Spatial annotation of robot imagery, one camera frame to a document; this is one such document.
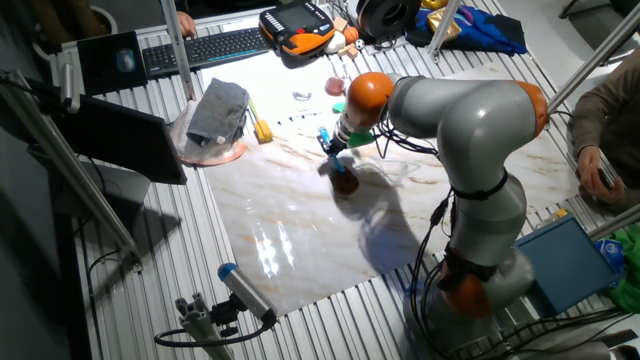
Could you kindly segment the person hand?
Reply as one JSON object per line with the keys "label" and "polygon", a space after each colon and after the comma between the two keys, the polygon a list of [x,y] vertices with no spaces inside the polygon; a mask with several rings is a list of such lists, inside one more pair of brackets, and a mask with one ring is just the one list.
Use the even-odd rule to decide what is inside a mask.
{"label": "person hand", "polygon": [[177,18],[182,36],[194,38],[196,36],[196,26],[193,18],[183,11],[177,12]]}
{"label": "person hand", "polygon": [[607,205],[619,203],[625,193],[624,183],[617,178],[608,189],[600,179],[600,149],[595,145],[583,147],[578,153],[578,174],[581,185],[593,197]]}

